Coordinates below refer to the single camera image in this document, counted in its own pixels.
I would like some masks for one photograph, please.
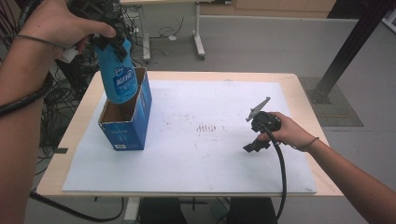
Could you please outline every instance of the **concrete floor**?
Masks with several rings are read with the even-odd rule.
[[[191,27],[185,20],[176,41],[152,39],[148,70],[272,72],[322,77],[352,28],[353,20],[301,20],[251,17],[201,17],[205,60],[196,56]],[[134,56],[141,57],[136,51]],[[364,127],[324,127],[334,149],[396,189],[396,34],[382,23],[345,71],[337,85]],[[120,199],[56,198],[94,217],[120,211]],[[208,205],[183,204],[190,224],[217,223]],[[279,199],[274,199],[277,211]],[[122,218],[110,223],[121,223]],[[90,223],[42,203],[29,201],[25,223]],[[279,223],[365,223],[344,197],[288,198]]]

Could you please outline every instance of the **open box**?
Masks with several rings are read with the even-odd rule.
[[[99,126],[115,150],[143,150],[149,125],[151,91],[146,68],[136,68],[138,90],[121,105],[106,100]]]

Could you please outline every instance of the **white paper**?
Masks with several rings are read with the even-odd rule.
[[[115,151],[97,120],[103,95],[80,141],[63,190],[135,193],[279,193],[273,147],[247,153],[257,133],[246,118],[267,96],[264,111],[289,115],[278,83],[150,81],[152,106],[146,146]],[[281,146],[288,193],[315,193],[304,153]]]

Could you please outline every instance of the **black pole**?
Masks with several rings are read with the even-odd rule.
[[[328,95],[338,79],[358,54],[361,47],[382,21],[394,0],[372,0],[353,28],[346,42],[338,51],[332,64],[314,90],[308,92],[313,104],[328,104]]]

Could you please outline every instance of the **table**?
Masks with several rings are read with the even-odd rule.
[[[205,50],[202,44],[201,36],[199,34],[199,14],[200,14],[200,4],[199,2],[210,2],[211,0],[120,0],[122,5],[125,6],[133,6],[137,8],[137,12],[140,17],[140,26],[143,34],[143,60],[148,62],[151,58],[150,56],[150,48],[149,48],[149,34],[146,31],[145,24],[145,13],[144,7],[145,4],[163,4],[163,3],[194,3],[195,4],[195,29],[192,31],[192,36],[195,41],[195,46],[198,51],[198,55],[204,60],[205,59]]]
[[[292,117],[301,124],[306,130],[318,136],[327,144],[326,137],[321,130],[315,114],[310,106],[304,90],[297,78],[293,74],[268,74],[268,73],[215,73],[215,72],[158,72],[148,71],[149,80],[234,80],[234,81],[260,81],[277,82],[286,98]],[[46,196],[123,196],[135,197],[132,192],[75,192],[62,191],[62,187],[78,143],[85,133],[88,122],[96,108],[98,101],[103,94],[103,84],[100,74],[97,73],[87,89],[78,110],[73,117],[64,138],[59,147],[68,148],[64,154],[56,153],[49,167],[42,177],[37,192]],[[308,164],[313,173],[317,186],[315,196],[342,196],[342,192],[334,185],[330,178],[321,170],[317,163],[305,154]]]

